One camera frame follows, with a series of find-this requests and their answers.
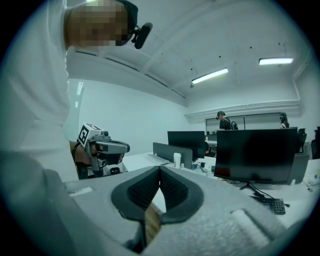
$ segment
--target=fluorescent light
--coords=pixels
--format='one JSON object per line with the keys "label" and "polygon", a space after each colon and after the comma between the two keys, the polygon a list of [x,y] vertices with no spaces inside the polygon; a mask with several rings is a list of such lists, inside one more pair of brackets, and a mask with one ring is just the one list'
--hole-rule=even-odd
{"label": "fluorescent light", "polygon": [[210,74],[206,74],[206,75],[204,75],[204,76],[201,76],[201,77],[199,77],[199,78],[197,78],[197,79],[194,79],[194,80],[192,80],[192,83],[193,83],[193,84],[197,84],[197,83],[200,83],[200,82],[202,82],[202,81],[204,81],[204,80],[207,80],[207,79],[210,79],[210,78],[214,78],[214,77],[216,77],[216,76],[220,76],[220,75],[225,74],[225,73],[228,73],[228,72],[229,72],[228,69],[227,69],[227,68],[224,68],[224,69],[221,69],[221,70],[212,72],[212,73],[210,73]]}
{"label": "fluorescent light", "polygon": [[84,86],[84,83],[83,82],[79,82],[78,83],[78,90],[76,90],[76,94],[77,95],[81,94],[82,86]]}
{"label": "fluorescent light", "polygon": [[261,58],[259,60],[260,65],[271,65],[271,64],[290,64],[294,61],[293,58]]}

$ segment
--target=black keyboard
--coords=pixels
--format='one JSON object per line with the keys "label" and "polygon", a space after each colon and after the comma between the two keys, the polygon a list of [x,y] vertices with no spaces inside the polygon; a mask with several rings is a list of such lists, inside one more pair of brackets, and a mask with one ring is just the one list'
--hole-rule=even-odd
{"label": "black keyboard", "polygon": [[272,211],[276,215],[284,215],[286,214],[286,209],[284,205],[284,200],[279,198],[264,198],[251,196],[253,199],[257,200],[259,203],[263,204],[270,211]]}

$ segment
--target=keyboard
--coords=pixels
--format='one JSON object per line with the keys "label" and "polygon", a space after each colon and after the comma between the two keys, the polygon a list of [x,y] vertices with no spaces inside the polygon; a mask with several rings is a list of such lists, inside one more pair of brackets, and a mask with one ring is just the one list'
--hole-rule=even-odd
{"label": "keyboard", "polygon": [[165,160],[155,154],[147,154],[146,157],[155,165],[155,166],[163,166],[169,164],[169,160]]}
{"label": "keyboard", "polygon": [[284,205],[284,200],[279,198],[265,198],[265,197],[257,197],[251,196],[253,199],[258,201],[267,207],[271,212],[276,215],[285,215],[286,209]]}

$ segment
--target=white cup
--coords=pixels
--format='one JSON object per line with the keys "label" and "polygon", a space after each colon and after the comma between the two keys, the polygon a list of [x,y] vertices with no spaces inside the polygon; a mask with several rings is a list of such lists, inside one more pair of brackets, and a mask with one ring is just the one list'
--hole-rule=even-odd
{"label": "white cup", "polygon": [[173,161],[174,161],[174,167],[177,169],[180,169],[180,167],[181,167],[181,154],[174,153],[173,154]]}

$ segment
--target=monitor stand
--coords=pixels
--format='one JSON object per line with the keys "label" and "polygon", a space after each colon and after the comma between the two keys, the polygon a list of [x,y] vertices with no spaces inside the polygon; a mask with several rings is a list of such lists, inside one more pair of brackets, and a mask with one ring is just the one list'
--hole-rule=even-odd
{"label": "monitor stand", "polygon": [[258,190],[256,190],[253,186],[251,186],[251,183],[248,182],[245,186],[241,187],[240,190],[244,189],[251,189],[253,192],[256,192],[258,194],[261,194]]}

